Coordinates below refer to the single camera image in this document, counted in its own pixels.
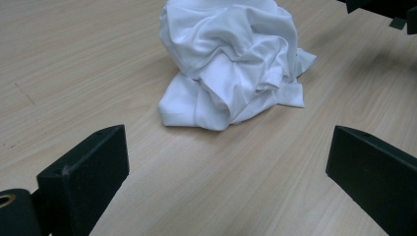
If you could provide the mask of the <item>white t-shirt with blue print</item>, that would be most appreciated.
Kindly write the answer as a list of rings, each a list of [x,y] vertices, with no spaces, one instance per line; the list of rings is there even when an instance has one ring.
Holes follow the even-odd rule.
[[[274,0],[167,0],[159,36],[179,69],[158,104],[166,126],[223,131],[304,104],[298,78],[316,57]]]

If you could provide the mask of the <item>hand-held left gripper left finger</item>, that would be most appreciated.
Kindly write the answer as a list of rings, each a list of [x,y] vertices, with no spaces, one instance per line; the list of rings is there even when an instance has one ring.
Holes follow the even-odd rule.
[[[91,134],[36,176],[43,231],[89,236],[128,175],[125,127]]]

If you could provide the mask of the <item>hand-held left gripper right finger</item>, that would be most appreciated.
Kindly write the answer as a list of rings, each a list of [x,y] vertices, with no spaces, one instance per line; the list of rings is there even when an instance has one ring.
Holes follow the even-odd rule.
[[[417,158],[336,126],[326,174],[389,236],[417,236]]]

